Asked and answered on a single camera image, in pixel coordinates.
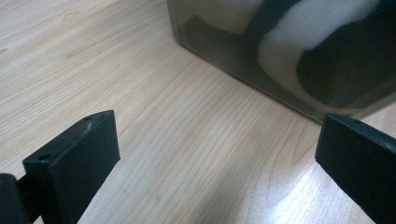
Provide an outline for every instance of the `wooden table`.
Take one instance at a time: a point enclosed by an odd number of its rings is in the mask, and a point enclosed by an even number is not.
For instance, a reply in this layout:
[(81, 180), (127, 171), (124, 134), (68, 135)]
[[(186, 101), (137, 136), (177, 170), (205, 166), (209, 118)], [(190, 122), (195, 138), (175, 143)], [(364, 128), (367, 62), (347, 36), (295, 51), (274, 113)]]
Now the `wooden table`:
[[(114, 109), (121, 160), (80, 223), (371, 223), (320, 126), (183, 49), (164, 0), (0, 3), (0, 171)], [(396, 135), (396, 106), (365, 121)]]

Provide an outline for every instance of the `translucent plastic box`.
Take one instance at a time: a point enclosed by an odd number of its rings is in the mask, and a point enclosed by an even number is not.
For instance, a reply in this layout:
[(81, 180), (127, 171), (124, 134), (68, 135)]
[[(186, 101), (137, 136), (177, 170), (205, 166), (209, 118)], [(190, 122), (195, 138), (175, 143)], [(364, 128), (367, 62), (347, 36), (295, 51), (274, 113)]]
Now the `translucent plastic box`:
[(312, 119), (396, 98), (395, 1), (167, 2), (180, 44)]

